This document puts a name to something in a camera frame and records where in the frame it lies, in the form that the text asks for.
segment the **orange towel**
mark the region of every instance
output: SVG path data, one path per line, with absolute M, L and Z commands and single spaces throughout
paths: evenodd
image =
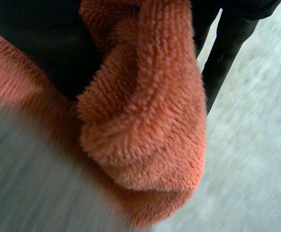
M 70 154 L 83 150 L 114 210 L 148 227 L 183 206 L 204 166 L 190 1 L 85 0 L 81 14 L 104 60 L 78 105 L 0 37 L 0 108 L 40 123 Z

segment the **black pants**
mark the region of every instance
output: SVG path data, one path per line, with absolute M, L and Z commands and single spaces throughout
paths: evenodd
M 0 0 L 0 19 L 29 29 L 70 25 L 80 4 L 81 0 Z
M 196 56 L 201 52 L 210 26 L 222 8 L 217 37 L 203 70 L 209 113 L 242 44 L 253 34 L 259 19 L 270 16 L 281 0 L 267 0 L 263 5 L 249 0 L 192 0 Z

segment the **black fabric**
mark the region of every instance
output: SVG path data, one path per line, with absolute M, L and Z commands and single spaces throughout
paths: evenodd
M 78 13 L 80 3 L 81 0 L 0 0 L 0 35 L 73 101 L 100 66 L 93 39 Z
M 192 23 L 196 56 L 206 41 L 210 26 L 219 10 L 222 15 L 217 28 L 217 38 L 203 70 L 207 96 L 207 113 L 242 46 L 253 34 L 261 18 L 273 13 L 281 0 L 192 0 Z
M 281 0 L 216 0 L 221 8 L 250 20 L 269 17 Z
M 29 29 L 71 25 L 80 4 L 81 0 L 0 0 L 0 19 Z

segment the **concrete floor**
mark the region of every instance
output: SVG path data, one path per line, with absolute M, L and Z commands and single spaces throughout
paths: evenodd
M 0 116 L 0 232 L 125 231 L 105 220 L 100 191 L 80 165 L 22 127 L 21 120 Z M 149 231 L 281 232 L 281 5 L 243 45 L 207 130 L 198 190 Z
M 208 116 L 198 190 L 154 231 L 281 232 L 281 5 L 243 45 Z

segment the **fleece texture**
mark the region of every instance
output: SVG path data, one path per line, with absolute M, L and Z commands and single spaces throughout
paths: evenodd
M 184 205 L 204 166 L 190 1 L 85 0 L 80 13 L 103 63 L 78 104 L 0 37 L 0 108 L 39 123 L 71 155 L 86 154 L 117 215 L 148 227 Z

